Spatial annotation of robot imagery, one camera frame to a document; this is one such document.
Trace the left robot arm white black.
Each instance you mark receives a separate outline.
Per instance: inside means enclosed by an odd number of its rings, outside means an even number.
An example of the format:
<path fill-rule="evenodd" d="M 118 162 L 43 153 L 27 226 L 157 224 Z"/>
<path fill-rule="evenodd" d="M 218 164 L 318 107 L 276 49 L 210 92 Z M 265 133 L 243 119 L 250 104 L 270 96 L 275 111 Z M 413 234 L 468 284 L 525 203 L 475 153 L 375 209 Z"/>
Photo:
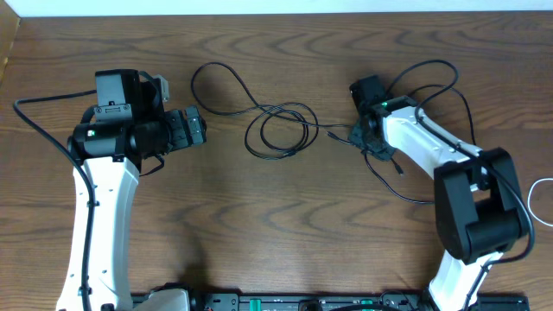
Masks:
<path fill-rule="evenodd" d="M 97 103 L 67 149 L 76 166 L 76 209 L 69 266 L 59 310 L 131 310 L 130 215 L 142 162 L 206 142 L 195 106 L 164 109 L 168 82 L 134 69 L 98 71 Z"/>

